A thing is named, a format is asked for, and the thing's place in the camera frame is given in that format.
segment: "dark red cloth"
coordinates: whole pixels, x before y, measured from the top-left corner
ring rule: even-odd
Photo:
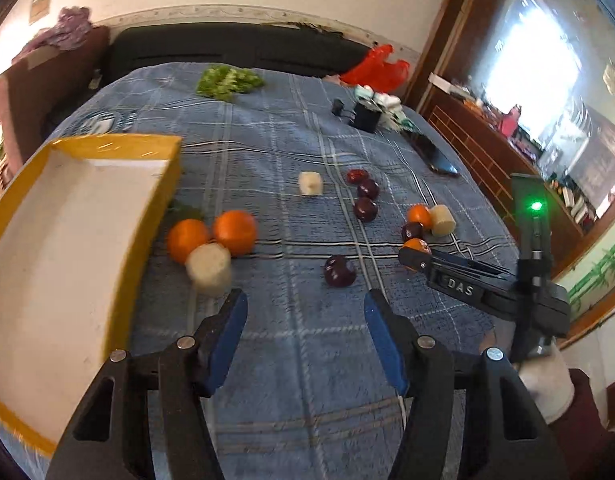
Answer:
[[[589,478],[597,457],[612,441],[613,433],[601,424],[599,410],[594,403],[590,378],[581,370],[571,369],[574,400],[569,409],[550,424],[563,452],[572,480]]]

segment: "white root vegetable chunk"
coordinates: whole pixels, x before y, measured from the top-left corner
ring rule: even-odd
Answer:
[[[431,233],[434,236],[447,236],[454,231],[457,226],[456,220],[449,212],[446,205],[439,204],[430,209],[431,214]]]
[[[301,171],[299,173],[299,190],[304,196],[323,194],[323,179],[316,171]]]
[[[185,267],[201,294],[222,296],[232,284],[232,257],[220,244],[203,244],[190,253]]]

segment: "purple clothing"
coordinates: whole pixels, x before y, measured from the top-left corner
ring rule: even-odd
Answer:
[[[78,49],[85,42],[86,35],[92,29],[89,18],[90,9],[87,7],[63,7],[60,10],[57,24],[52,28],[37,32],[12,60],[12,64],[44,45],[56,46],[59,50]]]

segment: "black headboard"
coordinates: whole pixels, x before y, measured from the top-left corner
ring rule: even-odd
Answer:
[[[177,23],[128,28],[103,65],[108,84],[134,69],[168,62],[226,63],[323,77],[363,60],[369,47],[336,34],[251,23]]]

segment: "green leaf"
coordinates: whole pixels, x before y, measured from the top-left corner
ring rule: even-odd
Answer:
[[[248,68],[212,65],[201,75],[196,92],[204,97],[232,101],[234,93],[248,93],[264,84],[264,80]]]
[[[188,218],[193,218],[195,220],[203,220],[205,218],[203,211],[199,208],[183,203],[175,198],[172,199],[172,202],[170,202],[168,206],[168,213],[174,216],[175,222],[187,220]]]

